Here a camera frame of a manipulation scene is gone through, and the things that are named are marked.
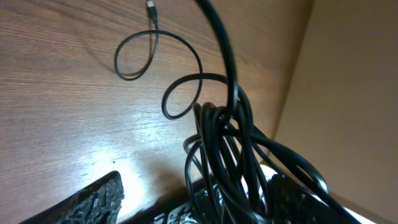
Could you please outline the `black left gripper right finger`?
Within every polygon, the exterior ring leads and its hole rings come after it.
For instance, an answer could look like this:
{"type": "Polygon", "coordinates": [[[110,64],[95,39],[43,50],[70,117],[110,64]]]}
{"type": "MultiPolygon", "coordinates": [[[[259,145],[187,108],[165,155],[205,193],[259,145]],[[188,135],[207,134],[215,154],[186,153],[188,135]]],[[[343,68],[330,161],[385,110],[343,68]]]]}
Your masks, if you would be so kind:
{"type": "Polygon", "coordinates": [[[358,222],[353,217],[346,217],[332,210],[288,177],[275,174],[268,183],[274,223],[352,224],[358,222]]]}

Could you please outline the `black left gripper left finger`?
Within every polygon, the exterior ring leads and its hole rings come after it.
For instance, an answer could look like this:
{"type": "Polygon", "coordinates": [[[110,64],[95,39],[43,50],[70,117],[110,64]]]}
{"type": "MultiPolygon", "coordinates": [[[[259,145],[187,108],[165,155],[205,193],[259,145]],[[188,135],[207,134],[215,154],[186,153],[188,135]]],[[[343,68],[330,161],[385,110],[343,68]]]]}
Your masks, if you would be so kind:
{"type": "Polygon", "coordinates": [[[115,224],[123,199],[121,174],[114,170],[22,223],[115,224]]]}

